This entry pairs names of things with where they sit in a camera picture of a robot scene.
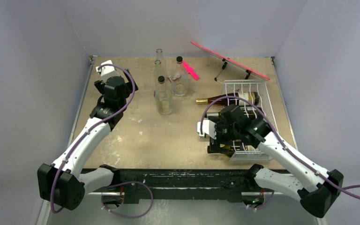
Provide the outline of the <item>dark green wine bottle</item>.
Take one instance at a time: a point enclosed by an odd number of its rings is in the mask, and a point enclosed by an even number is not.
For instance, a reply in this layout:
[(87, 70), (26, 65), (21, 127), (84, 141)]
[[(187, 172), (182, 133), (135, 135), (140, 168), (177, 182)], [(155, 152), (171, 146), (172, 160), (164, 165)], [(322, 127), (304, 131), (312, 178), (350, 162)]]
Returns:
[(210, 143), (207, 147), (208, 154), (223, 154), (227, 157), (232, 157), (237, 151), (246, 151), (246, 146), (241, 142), (230, 144), (213, 144)]

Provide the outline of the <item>clear bottle black cap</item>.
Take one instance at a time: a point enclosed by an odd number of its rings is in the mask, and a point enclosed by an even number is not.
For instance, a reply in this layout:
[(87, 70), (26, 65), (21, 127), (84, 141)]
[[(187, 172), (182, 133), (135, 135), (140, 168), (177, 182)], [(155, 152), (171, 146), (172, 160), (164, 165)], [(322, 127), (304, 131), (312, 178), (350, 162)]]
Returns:
[(184, 96), (188, 91), (188, 74), (183, 67), (183, 58), (181, 56), (176, 57), (176, 65), (171, 74), (177, 72), (181, 73), (182, 76), (180, 79), (171, 82), (172, 91), (176, 96)]

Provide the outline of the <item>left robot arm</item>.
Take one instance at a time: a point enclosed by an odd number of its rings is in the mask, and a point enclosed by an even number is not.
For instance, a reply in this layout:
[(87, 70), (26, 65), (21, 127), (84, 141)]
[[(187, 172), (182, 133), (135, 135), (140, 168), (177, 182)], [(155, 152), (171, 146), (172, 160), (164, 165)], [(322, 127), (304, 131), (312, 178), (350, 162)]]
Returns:
[(85, 174), (82, 169), (122, 119), (138, 90), (132, 75), (127, 70), (124, 73), (125, 77), (104, 75), (95, 83), (101, 96), (81, 133), (56, 160), (38, 168), (39, 194), (50, 203), (52, 213), (76, 209), (85, 195), (97, 189), (105, 187), (114, 192), (120, 188), (121, 179), (114, 175), (113, 168), (102, 166)]

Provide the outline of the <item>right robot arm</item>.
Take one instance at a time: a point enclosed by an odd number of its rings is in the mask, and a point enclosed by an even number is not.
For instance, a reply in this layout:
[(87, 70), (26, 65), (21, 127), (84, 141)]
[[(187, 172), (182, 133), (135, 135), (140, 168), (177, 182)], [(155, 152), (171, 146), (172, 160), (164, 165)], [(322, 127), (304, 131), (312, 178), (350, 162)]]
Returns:
[(334, 169), (311, 161), (289, 145), (264, 116), (246, 116), (237, 105), (226, 106), (218, 117), (209, 116), (200, 127), (218, 144), (241, 141), (266, 153), (280, 163), (290, 175), (274, 172), (255, 164), (247, 172), (244, 184), (255, 191), (267, 188), (300, 202), (311, 215), (323, 218), (340, 191), (334, 186), (343, 184), (344, 176)]

